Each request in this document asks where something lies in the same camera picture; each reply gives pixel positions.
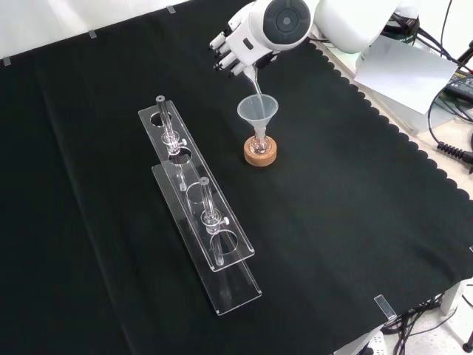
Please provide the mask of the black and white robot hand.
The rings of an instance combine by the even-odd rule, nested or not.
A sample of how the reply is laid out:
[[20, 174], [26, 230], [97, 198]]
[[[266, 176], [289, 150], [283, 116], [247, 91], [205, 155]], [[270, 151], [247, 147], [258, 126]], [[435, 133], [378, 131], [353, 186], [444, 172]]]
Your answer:
[[275, 61], [280, 50], [271, 49], [263, 44], [254, 34], [262, 30], [262, 24], [251, 25], [251, 16], [262, 19], [271, 1], [252, 1], [237, 11], [228, 21], [227, 27], [209, 44], [209, 49], [216, 55], [214, 69], [229, 70], [232, 76], [238, 76], [247, 68], [263, 69]]

